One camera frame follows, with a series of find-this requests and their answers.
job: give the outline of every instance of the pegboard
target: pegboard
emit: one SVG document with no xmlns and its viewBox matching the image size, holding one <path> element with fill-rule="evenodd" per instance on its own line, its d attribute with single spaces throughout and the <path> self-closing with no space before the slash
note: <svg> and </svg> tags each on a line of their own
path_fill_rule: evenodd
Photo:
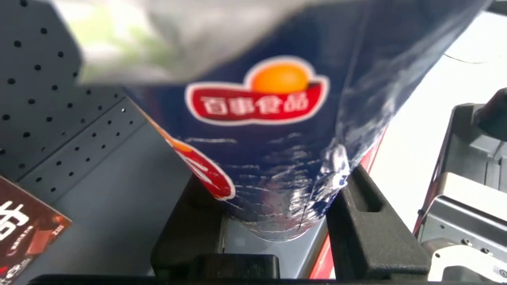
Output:
<svg viewBox="0 0 507 285">
<path fill-rule="evenodd" d="M 19 184 L 52 204 L 144 123 L 143 115 L 124 98 L 40 163 Z"/>
<path fill-rule="evenodd" d="M 124 94 L 75 85 L 78 49 L 47 3 L 1 0 L 0 39 L 0 175 L 22 180 L 32 191 L 29 179 L 43 171 L 44 161 L 64 151 Z"/>
</svg>

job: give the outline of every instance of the crinkled plastic wrapper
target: crinkled plastic wrapper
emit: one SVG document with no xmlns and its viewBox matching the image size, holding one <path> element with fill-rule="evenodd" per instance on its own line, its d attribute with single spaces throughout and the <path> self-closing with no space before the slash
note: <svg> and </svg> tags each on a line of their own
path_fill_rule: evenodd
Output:
<svg viewBox="0 0 507 285">
<path fill-rule="evenodd" d="M 325 216 L 487 2 L 54 3 L 81 50 L 80 81 L 125 86 L 233 219 L 287 241 Z"/>
</svg>

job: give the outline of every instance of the gray metal shelf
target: gray metal shelf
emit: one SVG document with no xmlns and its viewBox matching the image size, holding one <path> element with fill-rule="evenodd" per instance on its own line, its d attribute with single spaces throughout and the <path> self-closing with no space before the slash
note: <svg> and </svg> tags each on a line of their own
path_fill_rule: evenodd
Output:
<svg viewBox="0 0 507 285">
<path fill-rule="evenodd" d="M 121 88 L 75 85 L 80 59 L 44 2 L 0 1 L 0 175 L 73 220 L 15 284 L 42 274 L 146 275 L 190 172 Z M 227 253 L 269 253 L 283 278 L 308 275 L 320 222 L 268 242 L 228 221 Z"/>
</svg>

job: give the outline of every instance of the orange circle logo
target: orange circle logo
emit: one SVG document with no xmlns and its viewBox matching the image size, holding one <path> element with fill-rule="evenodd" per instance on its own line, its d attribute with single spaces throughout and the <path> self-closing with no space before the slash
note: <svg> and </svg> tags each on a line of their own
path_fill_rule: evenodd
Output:
<svg viewBox="0 0 507 285">
<path fill-rule="evenodd" d="M 294 93 L 304 91 L 310 75 L 297 63 L 275 63 L 264 66 L 252 77 L 251 88 L 260 93 Z"/>
</svg>

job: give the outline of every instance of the pepsico logo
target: pepsico logo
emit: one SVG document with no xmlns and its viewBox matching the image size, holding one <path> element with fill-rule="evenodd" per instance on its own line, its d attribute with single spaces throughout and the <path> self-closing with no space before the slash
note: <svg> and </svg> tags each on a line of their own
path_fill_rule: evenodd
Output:
<svg viewBox="0 0 507 285">
<path fill-rule="evenodd" d="M 321 108 L 328 86 L 327 77 L 315 75 L 306 61 L 279 56 L 252 67 L 244 84 L 192 83 L 185 101 L 190 112 L 208 124 L 293 124 Z"/>
<path fill-rule="evenodd" d="M 150 117 L 146 116 L 146 118 L 164 137 L 166 142 L 173 147 L 176 154 L 183 159 L 215 199 L 225 201 L 236 196 L 236 189 L 232 180 L 217 164 L 195 147 L 171 137 Z"/>
</svg>

